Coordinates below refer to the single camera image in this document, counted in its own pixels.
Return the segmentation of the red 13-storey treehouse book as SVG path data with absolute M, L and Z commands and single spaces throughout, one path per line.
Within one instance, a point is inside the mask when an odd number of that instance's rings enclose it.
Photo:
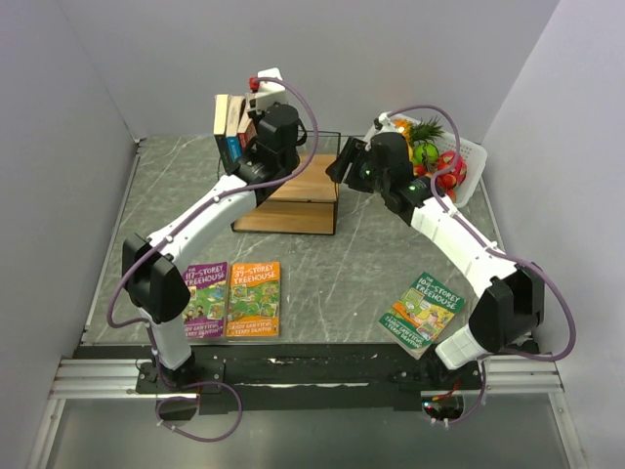
M 246 151 L 252 140 L 256 137 L 256 128 L 251 112 L 250 98 L 246 98 L 239 119 L 237 138 L 242 151 Z

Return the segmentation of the blue comic cover book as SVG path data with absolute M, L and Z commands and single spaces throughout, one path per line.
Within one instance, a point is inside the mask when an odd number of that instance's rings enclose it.
M 238 139 L 238 126 L 245 106 L 245 97 L 231 95 L 229 98 L 229 110 L 226 123 L 226 141 L 229 149 L 229 157 L 236 162 L 242 155 L 241 145 Z

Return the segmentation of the dark grey cover book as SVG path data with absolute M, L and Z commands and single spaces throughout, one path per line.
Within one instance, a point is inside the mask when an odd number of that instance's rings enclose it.
M 219 151 L 220 160 L 227 174 L 230 173 L 230 167 L 232 164 L 229 144 L 227 142 L 226 131 L 229 112 L 229 98 L 228 94 L 218 94 L 215 96 L 215 112 L 213 123 L 213 135 Z

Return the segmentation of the orange 39-storey treehouse book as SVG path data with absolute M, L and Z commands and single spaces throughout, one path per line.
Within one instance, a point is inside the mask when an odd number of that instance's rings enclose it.
M 277 261 L 230 266 L 226 337 L 273 338 L 280 332 L 281 269 Z

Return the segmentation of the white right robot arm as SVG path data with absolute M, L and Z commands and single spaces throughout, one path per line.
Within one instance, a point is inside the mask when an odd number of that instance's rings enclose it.
M 391 212 L 437 246 L 477 295 L 467 324 L 436 346 L 438 358 L 427 365 L 434 387 L 450 388 L 461 366 L 499 353 L 542 322 L 544 281 L 505 259 L 430 177 L 415 176 L 401 134 L 382 132 L 369 142 L 349 138 L 326 173 L 353 190 L 378 192 Z

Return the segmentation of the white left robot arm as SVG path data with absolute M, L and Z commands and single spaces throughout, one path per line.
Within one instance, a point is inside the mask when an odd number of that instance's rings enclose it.
M 158 380 L 181 393 L 196 376 L 183 313 L 190 293 L 183 274 L 222 230 L 265 202 L 300 164 L 298 111 L 274 104 L 257 120 L 256 141 L 216 185 L 169 226 L 148 237 L 129 236 L 122 247 L 121 284 L 146 324 Z

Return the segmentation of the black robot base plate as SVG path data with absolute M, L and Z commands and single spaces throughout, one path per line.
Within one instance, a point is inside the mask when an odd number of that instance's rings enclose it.
M 141 395 L 198 398 L 202 414 L 252 410 L 391 408 L 420 411 L 426 394 L 476 391 L 476 362 L 449 371 L 433 352 L 416 360 L 395 343 L 193 347 L 195 362 L 160 380 L 142 363 Z

